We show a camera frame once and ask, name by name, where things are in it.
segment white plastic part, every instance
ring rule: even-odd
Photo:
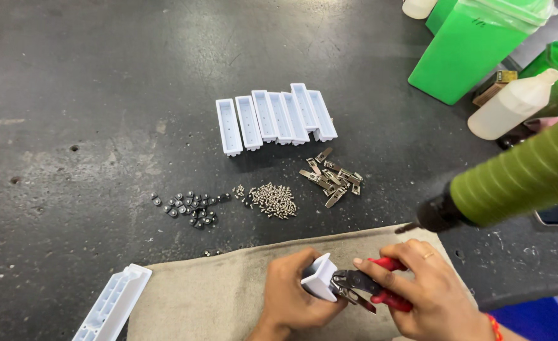
[[[321,140],[321,142],[325,142],[338,137],[332,118],[329,117],[328,108],[325,106],[323,96],[321,96],[321,92],[317,90],[309,90],[308,92],[311,96],[313,108],[315,109],[314,113],[317,116],[317,121],[319,122],[319,129],[313,132],[315,141]]]
[[[218,123],[220,124],[220,136],[222,137],[222,150],[230,157],[239,155],[243,151],[243,144],[241,144],[233,99],[216,99],[216,110],[218,111]]]
[[[306,131],[312,132],[319,129],[319,121],[315,116],[311,96],[306,91],[306,85],[304,83],[291,83],[290,86],[292,87],[292,94],[298,100],[302,118],[305,120]]]
[[[550,88],[558,80],[558,71],[547,69],[530,78],[506,84],[494,97],[468,119],[473,134],[495,140],[548,105]]]
[[[425,19],[436,2],[437,0],[405,0],[401,9],[410,18]]]
[[[329,252],[322,255],[315,259],[311,266],[305,268],[300,285],[317,298],[335,302],[337,298],[329,289],[329,282],[338,267],[329,260],[329,255]]]
[[[144,290],[152,270],[130,264],[110,276],[73,341],[114,341]]]
[[[235,97],[237,103],[237,114],[239,114],[239,125],[243,136],[243,145],[248,151],[255,151],[262,146],[262,136],[256,117],[256,109],[253,108],[251,96]]]
[[[266,90],[252,90],[252,97],[262,140],[267,143],[273,142],[279,137],[279,128],[275,114],[270,109],[269,94]]]
[[[277,131],[279,136],[275,143],[285,145],[294,140],[294,128],[292,128],[292,119],[288,114],[288,106],[285,104],[281,93],[269,92],[270,108],[275,114],[277,122]]]
[[[292,140],[292,143],[295,146],[298,146],[298,144],[304,144],[305,142],[310,141],[311,139],[309,138],[308,131],[305,129],[305,120],[302,118],[298,101],[296,101],[294,95],[289,92],[281,92],[281,96],[288,108],[292,129],[294,130],[294,139]]]

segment white plastic bottle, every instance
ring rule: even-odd
[[[485,140],[508,133],[548,104],[550,87],[557,80],[558,71],[548,69],[535,77],[510,82],[472,114],[469,129]]]
[[[413,19],[424,19],[430,14],[436,2],[437,0],[405,0],[401,9]]]

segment red thread bracelet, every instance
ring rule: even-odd
[[[498,322],[496,322],[494,316],[491,316],[490,314],[487,313],[485,315],[489,319],[489,322],[492,323],[492,329],[494,330],[496,341],[504,341],[504,337],[502,337],[502,333],[500,333],[500,325],[498,324]]]

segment wrist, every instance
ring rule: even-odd
[[[283,341],[288,338],[291,332],[288,326],[282,325],[263,311],[258,324],[247,340]]]
[[[478,341],[495,341],[496,334],[492,328],[492,322],[486,314],[479,312],[477,315],[477,323],[474,331],[474,340]]]

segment red pliers handle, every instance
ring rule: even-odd
[[[381,267],[387,269],[388,271],[407,270],[407,267],[397,259],[382,257],[381,259],[368,258],[367,260],[380,265]],[[405,298],[397,295],[396,293],[388,289],[383,289],[380,295],[372,296],[371,301],[372,303],[375,304],[384,303],[387,306],[390,306],[392,308],[404,312],[408,312],[413,308],[413,305],[410,303],[410,301],[406,300]]]

